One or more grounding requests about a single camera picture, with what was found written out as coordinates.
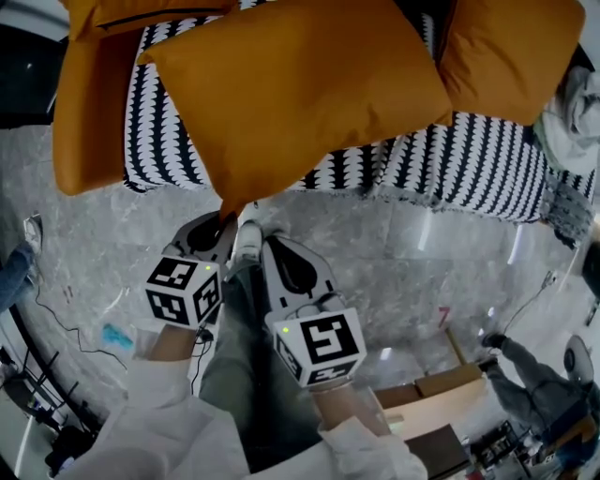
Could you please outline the grey knitted cloth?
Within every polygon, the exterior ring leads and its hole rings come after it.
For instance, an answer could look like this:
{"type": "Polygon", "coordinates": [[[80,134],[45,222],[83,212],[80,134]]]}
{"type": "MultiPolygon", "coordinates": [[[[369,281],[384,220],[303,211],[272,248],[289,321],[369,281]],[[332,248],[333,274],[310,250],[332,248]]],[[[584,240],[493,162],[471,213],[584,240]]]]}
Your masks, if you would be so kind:
{"type": "Polygon", "coordinates": [[[541,201],[540,218],[565,246],[577,250],[591,232],[593,208],[579,191],[549,176],[541,201]]]}

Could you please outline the light wooden table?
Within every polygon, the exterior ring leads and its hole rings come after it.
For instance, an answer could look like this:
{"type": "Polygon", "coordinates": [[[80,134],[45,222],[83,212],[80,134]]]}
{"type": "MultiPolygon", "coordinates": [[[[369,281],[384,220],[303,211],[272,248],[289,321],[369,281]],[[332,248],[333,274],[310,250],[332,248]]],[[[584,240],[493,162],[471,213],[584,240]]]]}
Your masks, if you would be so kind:
{"type": "Polygon", "coordinates": [[[409,440],[455,424],[486,394],[486,379],[473,363],[375,392],[390,428],[409,440]]]}

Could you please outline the teal cloth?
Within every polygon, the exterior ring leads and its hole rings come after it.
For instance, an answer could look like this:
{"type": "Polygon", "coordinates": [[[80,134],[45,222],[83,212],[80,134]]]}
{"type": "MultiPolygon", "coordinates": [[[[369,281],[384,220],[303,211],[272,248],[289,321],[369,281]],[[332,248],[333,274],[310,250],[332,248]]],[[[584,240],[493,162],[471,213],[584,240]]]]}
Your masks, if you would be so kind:
{"type": "Polygon", "coordinates": [[[105,344],[130,350],[133,347],[132,339],[120,328],[106,323],[102,327],[102,340],[105,344]]]}

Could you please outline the person's grey trousers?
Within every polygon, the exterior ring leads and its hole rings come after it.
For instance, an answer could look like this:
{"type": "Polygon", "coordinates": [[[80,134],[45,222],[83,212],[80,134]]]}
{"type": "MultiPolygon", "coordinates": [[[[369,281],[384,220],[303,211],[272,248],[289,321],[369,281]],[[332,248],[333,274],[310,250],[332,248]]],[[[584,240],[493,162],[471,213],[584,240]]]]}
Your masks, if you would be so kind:
{"type": "Polygon", "coordinates": [[[272,348],[260,264],[234,264],[223,293],[217,346],[199,398],[232,415],[249,469],[257,473],[319,443],[320,417],[272,348]]]}

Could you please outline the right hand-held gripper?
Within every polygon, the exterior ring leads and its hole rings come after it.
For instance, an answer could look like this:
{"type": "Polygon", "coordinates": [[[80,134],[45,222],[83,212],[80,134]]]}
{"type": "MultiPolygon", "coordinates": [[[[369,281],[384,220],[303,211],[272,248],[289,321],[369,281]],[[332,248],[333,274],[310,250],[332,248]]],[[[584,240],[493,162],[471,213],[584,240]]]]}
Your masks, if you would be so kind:
{"type": "Polygon", "coordinates": [[[288,237],[271,235],[262,245],[262,269],[275,310],[265,323],[276,354],[298,385],[351,377],[367,356],[366,343],[356,309],[334,292],[337,281],[325,258],[288,237]]]}

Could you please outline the person's left forearm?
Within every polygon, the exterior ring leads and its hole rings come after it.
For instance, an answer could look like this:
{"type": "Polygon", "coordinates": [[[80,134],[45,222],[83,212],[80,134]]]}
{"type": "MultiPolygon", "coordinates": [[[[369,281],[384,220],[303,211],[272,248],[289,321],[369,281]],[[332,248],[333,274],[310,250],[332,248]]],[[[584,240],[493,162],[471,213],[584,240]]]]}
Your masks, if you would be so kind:
{"type": "Polygon", "coordinates": [[[172,325],[165,325],[146,359],[156,362],[180,362],[189,360],[196,344],[197,332],[172,325]]]}

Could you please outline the pale green folded cloth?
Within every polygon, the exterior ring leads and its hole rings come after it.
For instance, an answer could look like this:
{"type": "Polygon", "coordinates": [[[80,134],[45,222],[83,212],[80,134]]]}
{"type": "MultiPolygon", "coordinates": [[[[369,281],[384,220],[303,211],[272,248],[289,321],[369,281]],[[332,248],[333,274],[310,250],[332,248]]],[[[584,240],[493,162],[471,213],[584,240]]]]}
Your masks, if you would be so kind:
{"type": "Polygon", "coordinates": [[[538,140],[554,168],[577,175],[591,173],[600,160],[600,113],[565,119],[543,111],[534,124],[538,140]]]}

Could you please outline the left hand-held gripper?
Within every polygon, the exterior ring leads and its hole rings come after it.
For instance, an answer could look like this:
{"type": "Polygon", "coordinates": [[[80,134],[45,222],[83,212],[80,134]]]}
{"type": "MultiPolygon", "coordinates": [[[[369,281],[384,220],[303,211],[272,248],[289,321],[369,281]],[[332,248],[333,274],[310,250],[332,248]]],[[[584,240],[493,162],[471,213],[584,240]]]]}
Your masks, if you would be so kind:
{"type": "Polygon", "coordinates": [[[153,317],[176,327],[200,327],[223,302],[226,263],[233,252],[237,217],[219,211],[183,225],[144,268],[144,292],[153,317]]]}

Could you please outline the person's right forearm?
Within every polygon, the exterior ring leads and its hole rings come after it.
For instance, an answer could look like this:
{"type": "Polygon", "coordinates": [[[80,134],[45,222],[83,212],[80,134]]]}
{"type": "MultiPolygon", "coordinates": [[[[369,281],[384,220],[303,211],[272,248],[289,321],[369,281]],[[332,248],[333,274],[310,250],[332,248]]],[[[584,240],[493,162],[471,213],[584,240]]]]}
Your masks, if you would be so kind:
{"type": "Polygon", "coordinates": [[[322,419],[322,427],[327,431],[351,418],[358,419],[367,428],[377,426],[377,416],[361,399],[350,380],[313,386],[309,393],[322,419]]]}

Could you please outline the black trash bin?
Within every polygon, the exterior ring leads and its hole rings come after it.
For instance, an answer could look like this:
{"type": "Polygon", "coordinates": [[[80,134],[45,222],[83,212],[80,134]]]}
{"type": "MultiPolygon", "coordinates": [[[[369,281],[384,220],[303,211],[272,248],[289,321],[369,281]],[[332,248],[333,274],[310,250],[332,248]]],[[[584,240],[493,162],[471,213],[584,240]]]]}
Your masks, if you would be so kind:
{"type": "Polygon", "coordinates": [[[600,300],[600,239],[591,241],[583,261],[581,276],[595,298],[600,300]]]}

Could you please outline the person's white shirt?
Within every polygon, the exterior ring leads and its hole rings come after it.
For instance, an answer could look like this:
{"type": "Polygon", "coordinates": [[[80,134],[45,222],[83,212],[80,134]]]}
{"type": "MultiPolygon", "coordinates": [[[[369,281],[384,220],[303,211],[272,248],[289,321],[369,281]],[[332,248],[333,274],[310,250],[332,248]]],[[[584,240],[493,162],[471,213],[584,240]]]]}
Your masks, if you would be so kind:
{"type": "Polygon", "coordinates": [[[146,359],[158,335],[129,367],[125,402],[57,480],[428,480],[423,462],[366,402],[376,427],[351,418],[327,431],[309,392],[321,441],[252,473],[233,416],[192,393],[191,358],[146,359]]]}

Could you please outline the small orange zippered cushion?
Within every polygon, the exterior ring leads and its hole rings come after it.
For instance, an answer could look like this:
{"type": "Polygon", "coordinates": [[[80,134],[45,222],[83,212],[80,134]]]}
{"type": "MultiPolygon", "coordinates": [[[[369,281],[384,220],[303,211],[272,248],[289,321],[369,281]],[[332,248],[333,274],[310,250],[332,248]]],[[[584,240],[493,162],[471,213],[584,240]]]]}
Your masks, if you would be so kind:
{"type": "Polygon", "coordinates": [[[97,40],[156,23],[219,16],[238,0],[59,0],[66,8],[70,40],[97,40]]]}

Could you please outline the person's white shoe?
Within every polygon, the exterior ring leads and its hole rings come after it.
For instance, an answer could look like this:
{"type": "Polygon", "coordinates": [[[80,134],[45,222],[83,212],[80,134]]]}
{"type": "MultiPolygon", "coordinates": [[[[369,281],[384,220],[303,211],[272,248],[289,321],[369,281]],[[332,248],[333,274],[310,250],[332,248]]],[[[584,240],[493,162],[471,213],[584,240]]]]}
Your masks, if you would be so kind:
{"type": "Polygon", "coordinates": [[[236,262],[251,261],[257,263],[261,258],[263,231],[254,220],[244,222],[238,229],[233,259],[236,262]]]}

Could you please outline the white crumpled garment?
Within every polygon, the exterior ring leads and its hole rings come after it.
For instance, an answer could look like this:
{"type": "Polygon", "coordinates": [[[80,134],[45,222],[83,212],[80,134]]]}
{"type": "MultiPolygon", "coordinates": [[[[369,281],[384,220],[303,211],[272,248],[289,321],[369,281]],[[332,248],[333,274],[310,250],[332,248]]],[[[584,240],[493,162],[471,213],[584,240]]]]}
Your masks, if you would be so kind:
{"type": "Polygon", "coordinates": [[[565,119],[600,113],[600,71],[573,67],[561,96],[553,98],[545,111],[558,113],[565,119]]]}

